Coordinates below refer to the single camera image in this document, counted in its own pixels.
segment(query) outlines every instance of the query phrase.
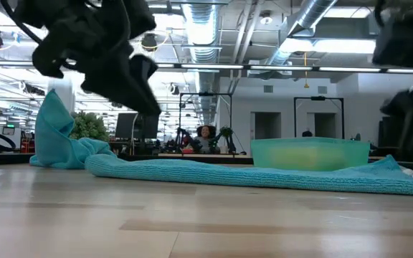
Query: exposed pipe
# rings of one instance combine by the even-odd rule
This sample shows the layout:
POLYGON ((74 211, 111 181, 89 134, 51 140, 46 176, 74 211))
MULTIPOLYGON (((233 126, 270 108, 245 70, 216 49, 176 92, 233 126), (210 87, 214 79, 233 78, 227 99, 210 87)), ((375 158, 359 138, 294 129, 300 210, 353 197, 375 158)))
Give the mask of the exposed pipe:
MULTIPOLYGON (((214 4, 182 4, 181 9, 186 18, 189 44, 215 45, 218 36, 219 7, 214 4)), ((203 47, 190 49, 194 63, 215 63, 218 51, 218 49, 203 47)), ((217 92, 219 89, 219 86, 215 85, 215 74, 212 72, 197 72, 195 82, 199 92, 217 92)), ((206 111, 211 109, 211 99, 207 97, 199 99, 201 110, 204 112, 204 123, 210 124, 212 116, 206 111)))
POLYGON ((300 11, 294 15, 297 15, 295 22, 289 22, 288 17, 285 18, 286 23, 286 35, 281 41, 281 45, 273 52, 269 59, 266 61, 266 65, 284 65, 292 52, 285 50, 282 47, 286 37, 294 31, 301 31, 304 29, 311 29, 326 15, 329 9, 336 4, 337 0, 304 0, 301 4, 300 11))
POLYGON ((252 18, 250 27, 248 29, 247 36, 245 37, 245 42, 243 43, 243 48, 242 48, 242 52, 240 53, 240 58, 238 59, 239 64, 243 63, 243 60, 245 59, 245 55, 247 53, 248 46, 250 45, 250 42, 251 42, 252 33, 255 30, 256 23, 257 23, 257 20, 259 19, 259 15, 261 13, 261 7, 262 7, 263 3, 264 2, 262 2, 262 3, 258 2, 256 4, 254 16, 252 18))
POLYGON ((237 41, 235 42, 235 47, 234 47, 234 53, 232 54, 232 59, 230 60, 231 64, 234 64, 237 59, 238 51, 240 50, 240 45, 242 43, 243 35, 245 34, 245 29, 247 27, 247 21, 248 21, 248 16, 250 15, 250 11, 251 11, 251 4, 246 3, 245 7, 243 8, 243 20, 242 20, 242 24, 240 24, 240 28, 238 31, 237 41))

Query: ventilation duct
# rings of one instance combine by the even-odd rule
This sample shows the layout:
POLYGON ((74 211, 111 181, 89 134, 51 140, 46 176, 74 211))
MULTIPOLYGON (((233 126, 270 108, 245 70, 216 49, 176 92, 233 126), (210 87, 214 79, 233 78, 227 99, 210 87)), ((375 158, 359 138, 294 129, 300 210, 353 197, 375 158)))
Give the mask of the ventilation duct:
MULTIPOLYGON (((334 6, 337 0, 304 0, 300 11, 285 18, 283 28, 280 32, 280 42, 283 42, 290 35, 301 33, 304 36, 313 36, 316 24, 326 15, 329 9, 334 6)), ((267 60, 267 65, 284 65, 292 52, 285 51, 284 47, 278 48, 267 60)))
MULTIPOLYGON (((191 58, 194 63, 215 63, 218 49, 204 47, 217 43, 219 7, 216 4, 182 4, 186 18, 186 30, 189 44, 201 45, 200 48, 191 48, 191 58)), ((213 72, 197 72, 196 88, 199 92, 218 92, 219 84, 213 72)), ((217 102, 217 97, 200 97, 200 107, 204 124, 213 122, 215 107, 212 101, 217 102)))
MULTIPOLYGON (((267 60, 251 60, 250 64, 282 66, 287 63, 287 60, 293 53, 293 50, 290 48, 288 49, 288 46, 291 44, 285 44, 287 38, 289 36, 312 37, 315 34, 316 24, 326 15, 336 2, 337 0, 304 0, 300 6, 300 11, 285 17, 283 20, 279 33, 280 46, 267 60)), ((248 77, 260 78, 263 80, 268 80, 271 77, 287 78, 289 76, 291 76, 291 72, 279 72, 279 74, 266 71, 262 71, 260 74, 252 74, 248 72, 248 77)))

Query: potted plant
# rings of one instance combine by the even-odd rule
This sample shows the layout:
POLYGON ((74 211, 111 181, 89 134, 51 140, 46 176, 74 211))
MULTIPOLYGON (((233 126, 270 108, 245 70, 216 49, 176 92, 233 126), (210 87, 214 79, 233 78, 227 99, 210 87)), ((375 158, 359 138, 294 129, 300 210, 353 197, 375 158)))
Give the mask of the potted plant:
POLYGON ((73 113, 75 126, 70 134, 71 139, 81 139, 84 137, 96 140, 108 141, 109 135, 106 131, 102 118, 97 118, 94 113, 73 113))

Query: wooden table surface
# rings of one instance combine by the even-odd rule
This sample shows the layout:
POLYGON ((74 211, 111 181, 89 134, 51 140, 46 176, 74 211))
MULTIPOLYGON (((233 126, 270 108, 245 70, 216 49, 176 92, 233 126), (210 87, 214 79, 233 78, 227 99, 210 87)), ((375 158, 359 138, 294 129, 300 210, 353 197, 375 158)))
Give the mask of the wooden table surface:
POLYGON ((413 196, 0 166, 3 257, 413 257, 413 196))

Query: computer monitor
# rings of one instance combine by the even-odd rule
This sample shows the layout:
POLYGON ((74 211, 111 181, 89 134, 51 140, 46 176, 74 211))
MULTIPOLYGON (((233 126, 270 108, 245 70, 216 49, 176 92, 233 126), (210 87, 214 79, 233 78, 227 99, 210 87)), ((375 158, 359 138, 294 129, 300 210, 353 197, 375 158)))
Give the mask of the computer monitor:
POLYGON ((15 128, 3 127, 3 135, 14 135, 15 128))
MULTIPOLYGON (((135 113, 120 113, 118 116, 118 124, 115 129, 116 138, 131 138, 133 120, 135 113)), ((134 138, 153 139, 157 138, 158 130, 158 115, 138 115, 133 129, 134 138)))

